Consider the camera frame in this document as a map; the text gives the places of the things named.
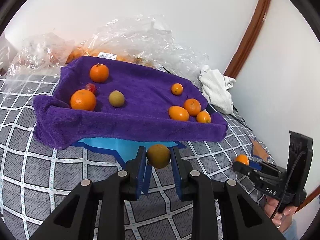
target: checkered tablecloth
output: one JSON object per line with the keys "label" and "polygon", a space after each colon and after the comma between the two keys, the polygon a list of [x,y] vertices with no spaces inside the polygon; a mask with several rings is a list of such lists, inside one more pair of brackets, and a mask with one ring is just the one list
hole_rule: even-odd
{"label": "checkered tablecloth", "polygon": [[[51,95],[58,84],[57,78],[31,76],[27,84],[18,87],[6,100],[1,100],[3,84],[4,79],[0,79],[0,211],[17,240],[25,240],[82,179],[103,180],[122,168],[111,155],[80,147],[56,150],[35,140],[33,97]],[[181,156],[212,179],[236,179],[257,203],[263,201],[262,194],[249,179],[231,169],[237,155],[250,155],[249,137],[255,135],[231,116],[224,118],[229,129],[223,141],[181,141],[186,146],[180,150]],[[216,207],[212,219],[217,219],[222,239],[217,201]],[[191,238],[192,203],[178,199],[170,164],[152,170],[148,196],[125,202],[124,221],[126,239]]]}

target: purple cloth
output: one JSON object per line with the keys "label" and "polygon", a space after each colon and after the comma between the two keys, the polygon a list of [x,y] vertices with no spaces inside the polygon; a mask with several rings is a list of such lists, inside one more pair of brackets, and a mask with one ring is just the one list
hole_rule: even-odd
{"label": "purple cloth", "polygon": [[[70,98],[84,89],[90,68],[97,64],[108,66],[110,76],[98,84],[97,105],[93,112],[71,109]],[[171,86],[180,83],[184,90],[179,97]],[[110,105],[109,94],[118,90],[124,94],[121,108]],[[189,80],[152,68],[98,57],[81,57],[61,69],[59,86],[53,96],[34,98],[37,116],[36,138],[56,149],[65,149],[82,138],[111,137],[134,141],[221,141],[228,124],[215,113],[211,124],[171,120],[170,106],[183,106],[188,98],[197,99],[201,108],[208,102]]]}

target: white cloth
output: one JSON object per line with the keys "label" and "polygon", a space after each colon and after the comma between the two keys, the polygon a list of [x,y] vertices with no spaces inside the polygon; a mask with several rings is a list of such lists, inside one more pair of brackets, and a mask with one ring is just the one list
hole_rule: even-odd
{"label": "white cloth", "polygon": [[225,114],[233,114],[233,102],[228,89],[233,87],[236,80],[223,76],[218,69],[210,69],[208,65],[202,67],[199,80],[208,102]]}

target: clear plastic wrap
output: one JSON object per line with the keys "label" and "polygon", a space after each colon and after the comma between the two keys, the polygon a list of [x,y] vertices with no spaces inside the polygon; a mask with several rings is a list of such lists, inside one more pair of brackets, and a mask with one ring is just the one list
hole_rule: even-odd
{"label": "clear plastic wrap", "polygon": [[208,63],[207,55],[175,43],[162,16],[115,19],[76,47],[67,62],[80,56],[97,57],[101,52],[116,60],[167,70],[199,88],[201,67]]}
{"label": "clear plastic wrap", "polygon": [[74,41],[65,41],[54,33],[23,40],[22,49],[14,57],[7,72],[4,99],[20,91],[32,75],[60,77],[60,68],[65,65],[73,48]]}
{"label": "clear plastic wrap", "polygon": [[4,34],[0,36],[0,76],[3,76],[10,64],[9,61],[10,48],[5,39]]}

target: white wall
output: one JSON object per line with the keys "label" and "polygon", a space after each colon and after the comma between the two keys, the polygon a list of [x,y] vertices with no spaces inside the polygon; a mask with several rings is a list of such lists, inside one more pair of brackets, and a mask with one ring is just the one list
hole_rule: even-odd
{"label": "white wall", "polygon": [[[313,140],[307,193],[320,184],[320,43],[289,0],[271,0],[265,23],[231,90],[234,105],[277,164],[286,167],[289,130]],[[296,216],[299,236],[314,212]]]}
{"label": "white wall", "polygon": [[82,41],[119,16],[164,14],[178,42],[207,53],[223,71],[236,51],[258,0],[28,0],[5,30],[22,39],[49,31]]}

